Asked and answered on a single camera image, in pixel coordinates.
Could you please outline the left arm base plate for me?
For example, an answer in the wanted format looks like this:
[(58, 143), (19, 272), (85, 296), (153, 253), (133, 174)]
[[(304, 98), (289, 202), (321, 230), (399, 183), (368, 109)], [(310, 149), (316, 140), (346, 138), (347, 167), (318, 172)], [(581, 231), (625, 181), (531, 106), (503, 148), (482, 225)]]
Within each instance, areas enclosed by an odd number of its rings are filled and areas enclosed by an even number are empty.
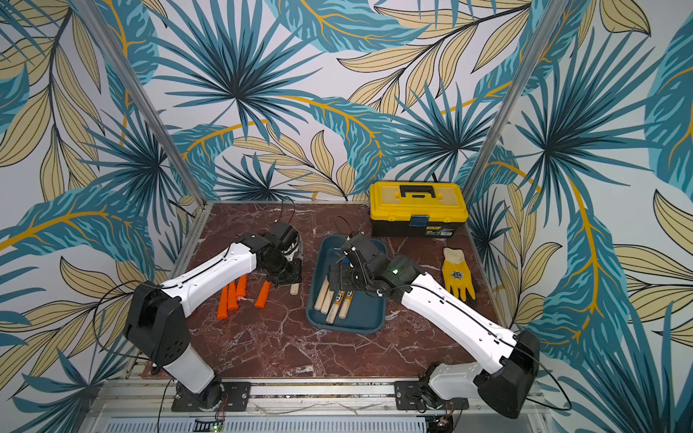
[(201, 393), (176, 384), (173, 412), (244, 412), (250, 397), (250, 382), (213, 381)]

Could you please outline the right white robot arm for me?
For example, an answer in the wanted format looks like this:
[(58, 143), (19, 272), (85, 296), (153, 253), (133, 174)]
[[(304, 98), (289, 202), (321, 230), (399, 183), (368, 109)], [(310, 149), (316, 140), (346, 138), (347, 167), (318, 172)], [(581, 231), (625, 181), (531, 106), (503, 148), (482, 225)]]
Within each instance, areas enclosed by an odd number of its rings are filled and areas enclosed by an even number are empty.
[(420, 407), (438, 409), (456, 399), (480, 398), (509, 419), (520, 416), (539, 373), (539, 341), (494, 323), (447, 292), (418, 263), (389, 257), (359, 233), (339, 247), (348, 260), (346, 279), (356, 290), (391, 299), (427, 319), (474, 358), (471, 364), (433, 363), (416, 382)]

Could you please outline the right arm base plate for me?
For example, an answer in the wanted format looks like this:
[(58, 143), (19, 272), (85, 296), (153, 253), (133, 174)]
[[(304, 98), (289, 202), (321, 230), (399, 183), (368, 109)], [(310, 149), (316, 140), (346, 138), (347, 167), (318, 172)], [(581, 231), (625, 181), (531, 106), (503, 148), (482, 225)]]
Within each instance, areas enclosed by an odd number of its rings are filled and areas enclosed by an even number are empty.
[(398, 411), (466, 411), (469, 409), (467, 398), (453, 398), (444, 400), (438, 397), (433, 390), (420, 381), (396, 381), (395, 403)]

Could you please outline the wooden sickle labelled handle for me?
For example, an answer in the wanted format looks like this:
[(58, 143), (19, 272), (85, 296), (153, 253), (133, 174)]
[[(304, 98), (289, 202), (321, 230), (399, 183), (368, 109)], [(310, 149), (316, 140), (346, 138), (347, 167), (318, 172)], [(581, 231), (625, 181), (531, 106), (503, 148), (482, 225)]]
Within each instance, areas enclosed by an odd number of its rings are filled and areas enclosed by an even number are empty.
[(346, 297), (345, 297), (344, 301), (342, 301), (342, 304), (341, 304), (341, 307), (339, 310), (339, 318), (340, 319), (346, 319), (347, 318), (354, 295), (355, 295), (355, 292), (353, 290), (350, 290), (349, 292), (346, 293)]

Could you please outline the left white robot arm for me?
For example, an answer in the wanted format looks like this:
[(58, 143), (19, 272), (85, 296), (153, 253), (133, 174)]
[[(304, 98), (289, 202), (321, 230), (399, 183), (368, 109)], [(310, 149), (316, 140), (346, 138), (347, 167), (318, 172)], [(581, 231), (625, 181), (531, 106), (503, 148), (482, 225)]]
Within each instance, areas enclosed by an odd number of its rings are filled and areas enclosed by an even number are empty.
[(276, 222), (265, 234), (246, 233), (205, 263), (162, 284), (141, 283), (133, 292), (125, 338), (196, 397), (216, 399), (221, 383), (191, 345), (187, 318), (223, 287), (252, 272), (271, 284), (301, 282), (301, 237)]

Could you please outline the wooden sickle yellow label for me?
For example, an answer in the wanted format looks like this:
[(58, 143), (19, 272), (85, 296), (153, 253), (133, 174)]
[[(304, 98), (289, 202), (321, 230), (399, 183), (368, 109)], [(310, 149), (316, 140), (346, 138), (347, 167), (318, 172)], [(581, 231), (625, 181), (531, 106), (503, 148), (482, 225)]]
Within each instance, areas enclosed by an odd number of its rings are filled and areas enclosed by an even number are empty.
[(344, 292), (344, 290), (341, 290), (335, 295), (333, 302), (330, 305), (330, 310), (328, 311), (326, 320), (327, 324), (333, 324), (335, 322), (345, 296), (346, 292)]

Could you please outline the wooden handle sickle plain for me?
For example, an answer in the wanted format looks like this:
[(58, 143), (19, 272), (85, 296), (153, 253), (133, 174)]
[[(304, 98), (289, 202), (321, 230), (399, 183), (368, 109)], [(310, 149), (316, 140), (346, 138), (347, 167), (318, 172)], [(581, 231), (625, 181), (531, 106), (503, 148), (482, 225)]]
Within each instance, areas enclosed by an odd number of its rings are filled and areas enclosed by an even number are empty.
[(299, 240), (296, 252), (292, 256), (292, 266), (294, 270), (294, 278), (290, 288), (290, 294), (296, 296), (299, 294), (302, 282), (302, 265), (303, 265), (303, 241)]

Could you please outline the blue blade wooden sickle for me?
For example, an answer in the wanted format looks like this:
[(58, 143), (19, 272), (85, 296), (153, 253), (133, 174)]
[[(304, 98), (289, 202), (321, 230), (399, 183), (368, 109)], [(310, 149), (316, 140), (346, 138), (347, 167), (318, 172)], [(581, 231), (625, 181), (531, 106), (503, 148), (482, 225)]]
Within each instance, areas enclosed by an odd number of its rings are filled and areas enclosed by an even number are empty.
[(335, 290), (333, 290), (332, 286), (328, 287), (325, 298), (324, 298), (323, 303), (321, 305), (321, 313), (322, 314), (324, 314), (324, 315), (328, 314), (328, 311), (330, 310), (334, 296), (335, 296)]

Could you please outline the teal plastic tray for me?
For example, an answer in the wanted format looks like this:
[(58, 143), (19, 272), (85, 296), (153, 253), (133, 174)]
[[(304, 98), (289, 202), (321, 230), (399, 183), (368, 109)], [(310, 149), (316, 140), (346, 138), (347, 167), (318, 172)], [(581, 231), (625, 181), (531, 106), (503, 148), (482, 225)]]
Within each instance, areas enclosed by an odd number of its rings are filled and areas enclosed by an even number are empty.
[(315, 308), (319, 299), (326, 301), (328, 298), (327, 294), (330, 288), (326, 288), (326, 290), (322, 290), (322, 288), (330, 274), (330, 265), (339, 261), (348, 267), (348, 260), (340, 252), (340, 247), (344, 241), (344, 236), (339, 235), (327, 236), (322, 241), (313, 269), (306, 316), (310, 324), (316, 328), (359, 335), (375, 334), (384, 326), (386, 313), (386, 300), (384, 298), (371, 296), (362, 290), (353, 292), (353, 297), (344, 292), (342, 302), (337, 307), (335, 319), (332, 322), (328, 319), (331, 318), (330, 309), (333, 303), (328, 307), (327, 313), (323, 313), (321, 307)]

